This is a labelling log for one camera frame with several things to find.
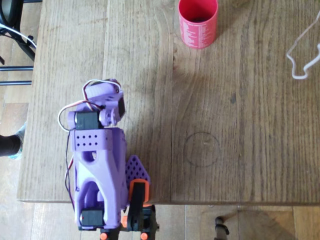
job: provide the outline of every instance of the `wooden table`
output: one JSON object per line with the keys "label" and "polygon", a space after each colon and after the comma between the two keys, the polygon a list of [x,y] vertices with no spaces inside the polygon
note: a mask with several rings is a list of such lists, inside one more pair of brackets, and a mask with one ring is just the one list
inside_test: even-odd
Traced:
{"label": "wooden table", "polygon": [[[18,199],[68,202],[67,134],[57,124],[89,79],[117,78],[128,155],[151,176],[153,203],[317,205],[320,65],[291,77],[286,51],[316,0],[221,0],[218,38],[180,38],[178,0],[43,2]],[[316,56],[319,24],[294,50]]]}

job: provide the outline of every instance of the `person's leg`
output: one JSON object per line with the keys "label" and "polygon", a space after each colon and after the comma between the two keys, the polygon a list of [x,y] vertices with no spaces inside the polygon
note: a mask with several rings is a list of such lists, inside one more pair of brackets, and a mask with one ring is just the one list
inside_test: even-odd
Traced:
{"label": "person's leg", "polygon": [[0,157],[12,156],[19,152],[21,140],[17,135],[0,135]]}
{"label": "person's leg", "polygon": [[24,142],[26,123],[16,132],[15,135],[0,135],[0,157],[8,156],[17,159],[21,156]]}

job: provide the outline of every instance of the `wooden floor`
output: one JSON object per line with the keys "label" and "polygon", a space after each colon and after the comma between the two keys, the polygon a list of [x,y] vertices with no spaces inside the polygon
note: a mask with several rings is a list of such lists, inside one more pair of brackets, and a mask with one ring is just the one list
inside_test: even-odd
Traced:
{"label": "wooden floor", "polygon": [[[37,34],[41,4],[24,7],[21,31]],[[0,37],[0,55],[8,65],[32,64],[17,44]],[[30,80],[31,72],[0,72],[0,81]],[[31,86],[0,87],[0,134],[14,134],[26,121]],[[98,232],[79,232],[70,204],[16,200],[20,160],[0,157],[0,240],[94,240]],[[320,207],[159,205],[158,240],[213,240],[214,219],[224,216],[229,240],[319,240]],[[121,233],[121,240],[138,234]]]}

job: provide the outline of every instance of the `red cup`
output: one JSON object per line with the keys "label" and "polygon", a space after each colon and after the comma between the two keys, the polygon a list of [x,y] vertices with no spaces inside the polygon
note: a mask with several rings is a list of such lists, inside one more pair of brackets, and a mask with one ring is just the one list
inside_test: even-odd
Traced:
{"label": "red cup", "polygon": [[208,47],[216,39],[218,0],[180,0],[182,41],[191,48]]}

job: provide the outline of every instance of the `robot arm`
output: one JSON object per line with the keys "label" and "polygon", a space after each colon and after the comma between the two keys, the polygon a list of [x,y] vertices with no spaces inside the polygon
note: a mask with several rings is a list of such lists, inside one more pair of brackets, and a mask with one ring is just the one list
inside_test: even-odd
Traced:
{"label": "robot arm", "polygon": [[[144,207],[150,177],[137,156],[126,163],[124,131],[110,127],[125,114],[124,93],[110,81],[86,87],[83,94],[88,101],[68,113],[78,228],[100,229],[103,240],[117,240],[119,231],[139,231],[141,239],[153,240],[159,229],[155,206]],[[127,207],[123,221],[121,210]]]}

